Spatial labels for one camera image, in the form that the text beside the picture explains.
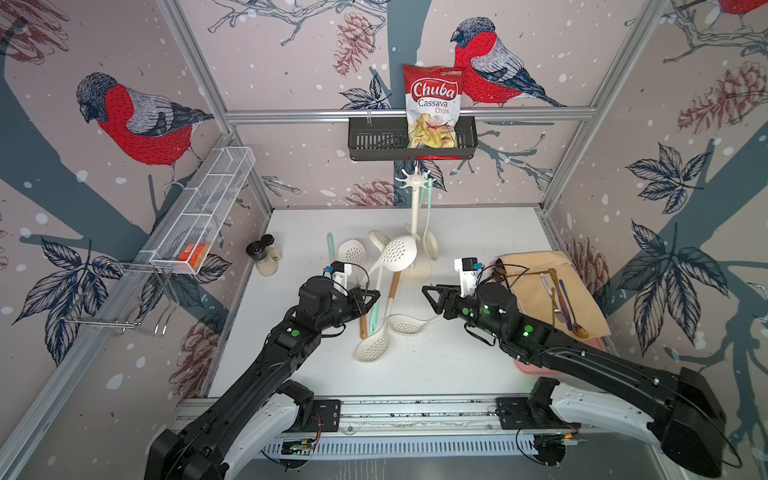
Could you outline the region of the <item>cream utensil rack stand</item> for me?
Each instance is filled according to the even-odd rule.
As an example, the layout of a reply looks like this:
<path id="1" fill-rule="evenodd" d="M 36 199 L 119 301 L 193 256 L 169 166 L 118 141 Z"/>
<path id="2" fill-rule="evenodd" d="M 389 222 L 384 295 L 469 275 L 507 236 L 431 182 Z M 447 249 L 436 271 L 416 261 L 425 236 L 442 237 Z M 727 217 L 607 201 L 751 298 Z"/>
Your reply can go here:
<path id="1" fill-rule="evenodd" d="M 425 284 L 432 274 L 432 263 L 424 251 L 422 237 L 418 232 L 419 213 L 422 204 L 421 190 L 427 186 L 423 174 L 415 168 L 413 173 L 402 170 L 402 175 L 396 178 L 404 187 L 411 189 L 411 217 L 409 233 L 416 242 L 417 255 L 411 265 L 401 272 L 400 283 L 409 288 L 417 288 Z"/>

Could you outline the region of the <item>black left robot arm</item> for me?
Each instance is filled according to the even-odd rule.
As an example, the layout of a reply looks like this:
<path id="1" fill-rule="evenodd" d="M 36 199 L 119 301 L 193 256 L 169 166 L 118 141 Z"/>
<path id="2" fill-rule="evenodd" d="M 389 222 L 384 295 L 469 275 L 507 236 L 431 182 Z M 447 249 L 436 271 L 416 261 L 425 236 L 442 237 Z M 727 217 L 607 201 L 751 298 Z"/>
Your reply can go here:
<path id="1" fill-rule="evenodd" d="M 147 479 L 233 479 L 278 434 L 312 419 L 313 393 L 292 374 L 320 345 L 322 333 L 366 315 L 377 290 L 346 292 L 324 276 L 299 289 L 267 336 L 261 352 L 235 383 L 180 432 L 169 429 L 151 444 Z"/>

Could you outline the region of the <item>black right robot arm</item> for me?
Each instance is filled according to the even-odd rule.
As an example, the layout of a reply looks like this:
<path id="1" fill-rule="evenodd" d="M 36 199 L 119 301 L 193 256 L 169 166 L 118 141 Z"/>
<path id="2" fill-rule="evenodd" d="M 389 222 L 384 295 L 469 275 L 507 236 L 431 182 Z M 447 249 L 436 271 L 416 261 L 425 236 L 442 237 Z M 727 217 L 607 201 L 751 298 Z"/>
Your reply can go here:
<path id="1" fill-rule="evenodd" d="M 668 458 L 699 476 L 721 476 L 726 415 L 701 373 L 659 370 L 591 347 L 521 313 L 499 283 L 483 283 L 468 296 L 456 285 L 425 286 L 422 293 L 436 314 L 463 320 L 471 336 L 490 334 L 511 358 L 571 375 L 638 408 L 649 417 L 643 430 Z"/>

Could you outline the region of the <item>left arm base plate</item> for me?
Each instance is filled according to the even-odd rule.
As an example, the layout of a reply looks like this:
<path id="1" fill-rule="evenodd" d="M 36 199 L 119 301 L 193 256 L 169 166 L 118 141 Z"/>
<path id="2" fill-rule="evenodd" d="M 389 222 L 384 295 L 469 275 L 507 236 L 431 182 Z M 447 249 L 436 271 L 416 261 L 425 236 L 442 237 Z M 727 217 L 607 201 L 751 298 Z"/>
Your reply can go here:
<path id="1" fill-rule="evenodd" d="M 297 409 L 293 423 L 282 433 L 322 434 L 337 432 L 341 419 L 342 402 L 339 399 L 312 399 L 297 403 L 291 399 L 291 406 Z"/>

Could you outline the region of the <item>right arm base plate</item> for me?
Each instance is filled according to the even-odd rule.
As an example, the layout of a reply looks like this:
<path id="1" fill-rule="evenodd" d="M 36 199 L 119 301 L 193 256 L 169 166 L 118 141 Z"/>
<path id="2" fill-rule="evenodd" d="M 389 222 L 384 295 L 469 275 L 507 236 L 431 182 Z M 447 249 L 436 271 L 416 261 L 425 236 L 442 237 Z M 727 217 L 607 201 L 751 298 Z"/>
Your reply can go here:
<path id="1" fill-rule="evenodd" d="M 580 424 L 568 423 L 555 414 L 549 404 L 527 396 L 507 396 L 495 399 L 495 414 L 502 430 L 565 430 L 575 431 Z"/>

